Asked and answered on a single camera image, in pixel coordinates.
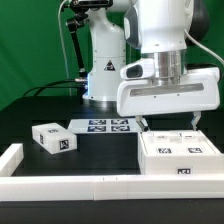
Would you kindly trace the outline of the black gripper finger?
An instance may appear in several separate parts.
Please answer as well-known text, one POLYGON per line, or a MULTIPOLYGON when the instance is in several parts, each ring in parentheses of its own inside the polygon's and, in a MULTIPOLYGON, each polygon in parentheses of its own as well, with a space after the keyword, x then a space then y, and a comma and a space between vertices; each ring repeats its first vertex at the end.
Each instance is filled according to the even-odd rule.
POLYGON ((201 111, 193 112, 193 119, 191 121, 191 125, 193 130, 197 130, 197 124, 201 119, 201 111))
POLYGON ((138 115, 138 116, 135 116, 135 120, 136 120, 136 123, 138 124, 138 126, 141 128, 141 131, 142 132, 146 132, 149 130, 149 127, 148 125, 145 125, 143 123, 143 117, 138 115))

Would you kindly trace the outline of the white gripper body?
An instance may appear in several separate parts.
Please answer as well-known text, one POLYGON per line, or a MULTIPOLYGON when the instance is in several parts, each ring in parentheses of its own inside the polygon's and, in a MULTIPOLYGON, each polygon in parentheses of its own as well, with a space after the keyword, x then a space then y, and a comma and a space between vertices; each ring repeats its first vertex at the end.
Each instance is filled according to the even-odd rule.
POLYGON ((117 92, 122 117, 217 109, 220 105, 217 67, 189 70, 179 84, 153 86, 150 79, 123 81, 117 92))

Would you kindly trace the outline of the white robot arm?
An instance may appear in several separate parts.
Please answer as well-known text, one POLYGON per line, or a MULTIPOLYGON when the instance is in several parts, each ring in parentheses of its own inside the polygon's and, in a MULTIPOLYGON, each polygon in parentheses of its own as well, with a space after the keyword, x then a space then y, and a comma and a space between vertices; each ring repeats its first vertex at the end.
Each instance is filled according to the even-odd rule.
POLYGON ((187 46, 198 45, 209 28, 204 0, 112 0, 124 26, 113 25, 94 1, 88 11, 93 67, 84 99, 113 104, 142 130, 145 115, 201 113, 220 104, 216 67, 185 63, 187 46))

